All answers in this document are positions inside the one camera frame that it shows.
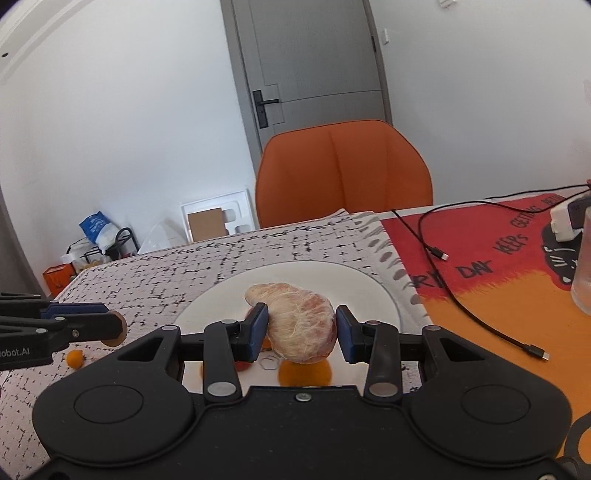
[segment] blue gripper pad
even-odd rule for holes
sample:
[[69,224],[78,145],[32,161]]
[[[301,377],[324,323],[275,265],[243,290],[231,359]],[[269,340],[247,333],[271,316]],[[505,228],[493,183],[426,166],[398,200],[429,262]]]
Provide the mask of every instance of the blue gripper pad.
[[340,349],[347,363],[355,363],[355,347],[353,345],[352,325],[345,318],[340,308],[336,310],[336,332]]
[[60,315],[81,313],[107,313],[109,309],[102,303],[54,303],[41,312],[42,319],[52,319]]
[[267,335],[269,325],[269,308],[265,305],[251,325],[251,338],[248,342],[248,358],[254,362],[261,352],[262,343]]

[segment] light switch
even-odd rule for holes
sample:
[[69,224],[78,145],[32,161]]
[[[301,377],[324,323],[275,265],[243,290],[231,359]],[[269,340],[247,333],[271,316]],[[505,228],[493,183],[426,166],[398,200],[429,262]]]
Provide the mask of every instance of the light switch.
[[379,39],[382,41],[382,45],[390,43],[390,32],[387,28],[384,28],[379,35]]

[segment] table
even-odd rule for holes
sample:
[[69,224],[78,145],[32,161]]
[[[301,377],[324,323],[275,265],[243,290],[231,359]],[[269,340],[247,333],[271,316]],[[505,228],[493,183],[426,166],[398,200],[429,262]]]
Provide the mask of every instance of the table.
[[[546,194],[507,202],[540,210],[562,197]],[[421,213],[401,212],[416,229]],[[591,479],[591,317],[573,303],[570,286],[581,238],[559,244],[550,213],[519,214],[493,206],[442,210],[424,222],[425,240],[450,255],[436,260],[458,299],[500,331],[544,348],[550,360],[534,359],[465,316],[438,285],[418,241],[393,214],[380,215],[435,324],[520,365],[563,390],[573,426],[561,462]]]
[[[420,333],[431,324],[413,282],[377,215],[344,211],[320,220],[198,242],[85,271],[66,288],[63,303],[102,302],[129,324],[126,343],[170,323],[195,298],[246,270],[285,261],[320,260],[356,268],[381,283],[396,299],[402,330]],[[0,374],[0,465],[13,478],[47,459],[31,425],[37,396],[71,373],[69,350],[83,349],[87,361],[112,350],[100,342],[72,344],[54,355],[54,364]],[[420,386],[415,365],[404,366],[406,391]]]

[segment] white patterned tablecloth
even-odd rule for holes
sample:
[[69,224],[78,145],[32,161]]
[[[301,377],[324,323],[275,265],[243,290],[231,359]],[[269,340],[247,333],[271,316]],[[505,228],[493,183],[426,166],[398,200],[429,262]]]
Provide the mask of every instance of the white patterned tablecloth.
[[[402,260],[371,212],[335,215],[311,222],[218,238],[140,255],[87,270],[58,297],[62,303],[102,302],[121,312],[129,326],[125,343],[174,323],[203,292],[221,281],[263,265],[321,260],[356,268],[381,283],[402,312],[402,331],[419,333],[431,323]],[[87,361],[111,349],[100,342],[72,344],[44,367],[0,374],[0,466],[14,479],[47,460],[31,424],[37,396],[71,373],[64,361],[83,349]],[[415,364],[403,366],[406,391],[420,386]]]

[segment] orange mat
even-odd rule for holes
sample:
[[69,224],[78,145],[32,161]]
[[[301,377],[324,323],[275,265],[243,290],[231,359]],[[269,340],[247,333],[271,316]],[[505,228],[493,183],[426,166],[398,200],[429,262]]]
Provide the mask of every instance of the orange mat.
[[[540,210],[562,197],[542,195],[507,202]],[[419,215],[405,220],[417,227]],[[479,327],[447,298],[430,272],[422,247],[398,219],[382,222],[421,294],[433,323],[549,380],[569,398],[574,424],[562,462],[591,475],[591,316],[570,296],[580,236],[556,242],[550,212],[517,213],[494,206],[470,206],[431,214],[425,240],[450,255],[437,261],[457,298],[493,327],[545,349],[548,362]]]

